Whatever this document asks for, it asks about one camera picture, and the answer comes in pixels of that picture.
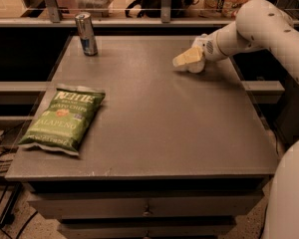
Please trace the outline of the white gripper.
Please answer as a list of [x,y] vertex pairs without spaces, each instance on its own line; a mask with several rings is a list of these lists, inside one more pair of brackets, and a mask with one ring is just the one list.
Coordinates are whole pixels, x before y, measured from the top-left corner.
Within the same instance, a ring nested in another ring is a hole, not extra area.
[[227,58],[227,56],[220,50],[217,42],[218,32],[211,34],[202,34],[197,36],[192,47],[172,59],[172,64],[175,67],[184,66],[191,63],[196,63],[204,58],[207,61],[220,61]]

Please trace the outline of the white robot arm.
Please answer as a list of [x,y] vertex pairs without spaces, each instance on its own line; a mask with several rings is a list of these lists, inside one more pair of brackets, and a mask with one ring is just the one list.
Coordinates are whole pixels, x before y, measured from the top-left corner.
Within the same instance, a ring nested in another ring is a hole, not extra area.
[[[262,50],[273,56],[259,63],[267,73],[277,79],[286,77],[299,87],[299,32],[289,15],[266,0],[242,5],[232,23],[196,37],[172,63],[197,74],[207,62]],[[283,154],[275,171],[261,239],[299,239],[299,139]]]

